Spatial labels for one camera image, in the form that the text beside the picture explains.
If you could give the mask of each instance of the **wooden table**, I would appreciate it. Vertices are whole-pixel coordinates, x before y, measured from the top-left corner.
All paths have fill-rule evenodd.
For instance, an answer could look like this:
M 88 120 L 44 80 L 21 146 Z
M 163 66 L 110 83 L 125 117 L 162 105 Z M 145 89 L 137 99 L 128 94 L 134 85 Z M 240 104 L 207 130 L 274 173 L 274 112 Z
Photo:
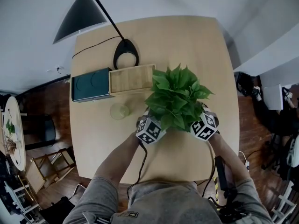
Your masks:
M 20 170 L 23 171 L 26 166 L 26 153 L 25 153 L 25 141 L 23 135 L 23 126 L 21 120 L 21 114 L 19 109 L 18 101 L 15 97 L 9 97 L 4 112 L 4 134 L 5 136 L 9 136 L 8 129 L 6 129 L 5 125 L 8 121 L 12 122 L 15 128 L 15 133 L 11 135 L 13 141 L 20 141 L 21 148 L 16 149 L 14 154 L 10 154 L 10 157 L 14 163 L 14 165 Z
M 123 35 L 136 46 L 140 65 L 156 64 L 165 71 L 181 63 L 188 65 L 200 83 L 215 95 L 204 102 L 219 118 L 219 131 L 237 153 L 239 148 L 239 109 L 233 69 L 228 50 L 214 18 L 167 16 L 138 19 L 117 24 Z M 77 37 L 74 53 L 104 41 L 117 33 L 112 26 L 99 28 Z M 72 60 L 71 77 L 105 67 L 113 68 L 113 56 L 119 38 L 87 49 Z M 132 66 L 130 55 L 122 55 L 118 66 Z M 124 95 L 94 102 L 76 103 L 70 99 L 71 135 L 79 175 L 92 178 L 97 167 L 136 129 L 137 117 L 146 108 L 150 93 Z M 125 103 L 131 114 L 122 119 L 110 117 L 114 103 Z M 141 181 L 203 180 L 212 169 L 211 148 L 185 132 L 168 132 L 154 145 L 146 146 L 148 158 Z M 144 157 L 138 148 L 122 183 L 134 183 Z

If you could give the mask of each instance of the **person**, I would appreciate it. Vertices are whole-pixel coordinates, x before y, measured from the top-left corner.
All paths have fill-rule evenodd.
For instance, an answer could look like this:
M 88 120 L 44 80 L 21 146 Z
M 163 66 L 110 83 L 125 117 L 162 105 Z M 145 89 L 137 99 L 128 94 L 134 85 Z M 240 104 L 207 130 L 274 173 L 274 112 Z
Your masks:
M 232 223 L 272 223 L 239 157 L 218 133 L 209 139 L 209 143 L 215 155 L 220 155 L 231 169 L 237 190 L 234 201 L 241 202 L 240 209 L 246 213 L 242 220 Z M 136 184 L 130 193 L 128 209 L 117 213 L 118 185 L 138 146 L 138 138 L 133 132 L 112 151 L 98 167 L 64 224 L 222 223 L 215 205 L 199 195 L 195 182 L 155 180 Z
M 271 132 L 279 136 L 291 136 L 299 130 L 299 108 L 295 107 L 288 97 L 286 88 L 283 92 L 283 110 L 269 110 L 262 99 L 260 87 L 254 86 L 252 77 L 248 74 L 239 74 L 237 88 L 245 96 L 251 96 L 257 118 Z

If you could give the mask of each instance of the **wooden floor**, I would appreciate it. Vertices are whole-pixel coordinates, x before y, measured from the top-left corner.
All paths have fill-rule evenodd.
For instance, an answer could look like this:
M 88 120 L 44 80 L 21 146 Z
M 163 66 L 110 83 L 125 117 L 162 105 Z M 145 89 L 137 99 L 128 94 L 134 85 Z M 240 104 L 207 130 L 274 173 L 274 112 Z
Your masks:
M 24 108 L 28 114 L 49 114 L 52 116 L 57 133 L 58 143 L 52 147 L 44 147 L 27 151 L 27 160 L 31 157 L 41 156 L 45 153 L 52 153 L 63 147 L 69 147 L 71 143 L 70 113 L 69 113 L 69 88 L 68 80 L 50 84 L 38 91 L 26 94 L 23 97 Z M 295 94 L 294 99 L 299 97 L 299 87 L 292 89 Z M 248 160 L 250 161 L 250 175 L 254 180 L 259 196 L 267 208 L 271 210 L 277 201 L 279 194 L 283 192 L 286 183 L 281 181 L 277 174 L 272 170 L 262 170 L 261 165 L 266 163 L 272 156 L 264 145 L 270 140 L 271 134 L 257 120 L 254 114 L 252 100 L 249 97 L 239 97 L 240 112 L 240 150 L 248 156 L 253 153 Z M 61 197 L 70 197 L 78 183 L 87 186 L 89 179 L 78 176 L 77 169 L 73 169 L 61 182 L 52 184 L 47 189 L 42 189 L 37 194 L 37 199 L 42 208 L 50 207 L 51 203 L 56 203 Z M 198 190 L 202 193 L 206 182 L 199 186 Z M 128 184 L 121 184 L 119 188 L 119 210 L 125 210 L 128 204 L 126 188 Z M 83 190 L 80 189 L 71 201 L 76 204 L 82 196 Z M 211 182 L 206 196 L 214 196 L 214 183 Z

